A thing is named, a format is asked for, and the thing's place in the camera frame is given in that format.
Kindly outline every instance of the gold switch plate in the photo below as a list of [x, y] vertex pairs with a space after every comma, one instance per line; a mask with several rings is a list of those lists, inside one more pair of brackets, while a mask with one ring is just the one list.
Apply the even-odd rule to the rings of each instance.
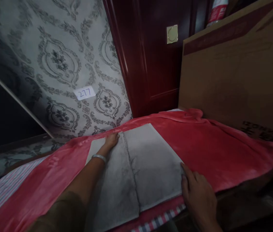
[[178, 41], [178, 26], [169, 26], [166, 28], [167, 44], [175, 43]]

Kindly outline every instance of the number 277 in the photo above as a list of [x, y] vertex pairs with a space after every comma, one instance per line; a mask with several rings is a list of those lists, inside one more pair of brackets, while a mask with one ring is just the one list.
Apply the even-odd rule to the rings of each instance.
[[[90, 89], [85, 89], [85, 90], [88, 90], [89, 91], [89, 95], [90, 95]], [[86, 91], [85, 90], [82, 90], [82, 92], [84, 92], [85, 93], [85, 96], [87, 96], [87, 94], [86, 94]], [[81, 97], [82, 96], [84, 96], [83, 94], [82, 94], [82, 92], [79, 92], [80, 94], [81, 94]]]

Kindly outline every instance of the wardrobe door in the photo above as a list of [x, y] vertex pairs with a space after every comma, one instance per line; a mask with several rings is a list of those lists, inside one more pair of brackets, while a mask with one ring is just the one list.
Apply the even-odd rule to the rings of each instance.
[[[204, 28], [210, 0], [104, 0], [104, 5], [133, 116], [176, 108], [182, 41]], [[168, 44], [167, 27], [175, 25], [177, 42]], [[174, 36], [169, 34], [169, 41]]]

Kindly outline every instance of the damask wallpaper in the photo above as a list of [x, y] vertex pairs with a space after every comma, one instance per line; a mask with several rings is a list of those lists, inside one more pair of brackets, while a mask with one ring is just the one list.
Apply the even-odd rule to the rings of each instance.
[[0, 0], [0, 78], [57, 139], [132, 118], [102, 0]]

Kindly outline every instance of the bracelet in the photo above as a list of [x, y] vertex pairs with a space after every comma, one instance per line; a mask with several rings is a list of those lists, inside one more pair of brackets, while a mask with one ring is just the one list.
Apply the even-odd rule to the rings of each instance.
[[102, 159], [104, 161], [104, 163], [106, 163], [106, 158], [104, 156], [95, 154], [91, 158], [94, 158], [94, 157], [100, 158], [100, 159]]

